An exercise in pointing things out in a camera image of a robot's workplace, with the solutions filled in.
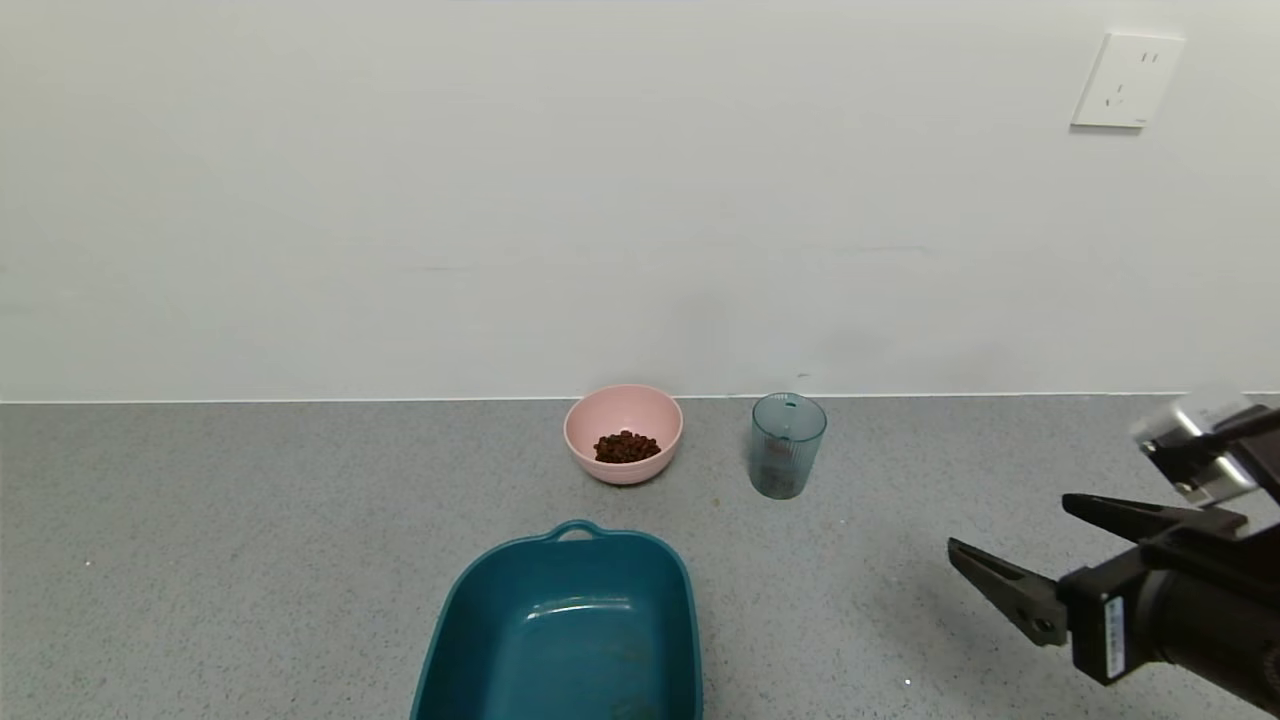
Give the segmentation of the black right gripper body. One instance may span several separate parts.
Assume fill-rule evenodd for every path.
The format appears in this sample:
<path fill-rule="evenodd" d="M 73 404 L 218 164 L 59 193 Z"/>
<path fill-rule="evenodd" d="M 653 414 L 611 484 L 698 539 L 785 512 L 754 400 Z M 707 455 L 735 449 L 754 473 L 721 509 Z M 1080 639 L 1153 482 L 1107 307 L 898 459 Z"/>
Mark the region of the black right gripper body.
<path fill-rule="evenodd" d="M 1277 528 L 1235 538 L 1179 527 L 1057 583 L 1076 669 L 1111 685 L 1147 664 L 1279 708 Z"/>

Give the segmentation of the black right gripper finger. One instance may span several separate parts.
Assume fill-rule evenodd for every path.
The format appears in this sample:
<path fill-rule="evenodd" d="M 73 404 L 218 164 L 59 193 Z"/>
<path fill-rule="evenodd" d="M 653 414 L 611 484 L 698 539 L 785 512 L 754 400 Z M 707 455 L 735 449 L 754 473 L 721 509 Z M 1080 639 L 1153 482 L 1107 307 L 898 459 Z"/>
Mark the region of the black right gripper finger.
<path fill-rule="evenodd" d="M 1180 509 L 1097 495 L 1068 493 L 1061 497 L 1061 505 L 1074 518 L 1133 543 L 1179 527 L 1235 538 L 1248 524 L 1244 515 L 1224 509 Z"/>
<path fill-rule="evenodd" d="M 1068 644 L 1068 609 L 1057 583 L 956 538 L 947 541 L 951 566 L 1038 647 Z"/>

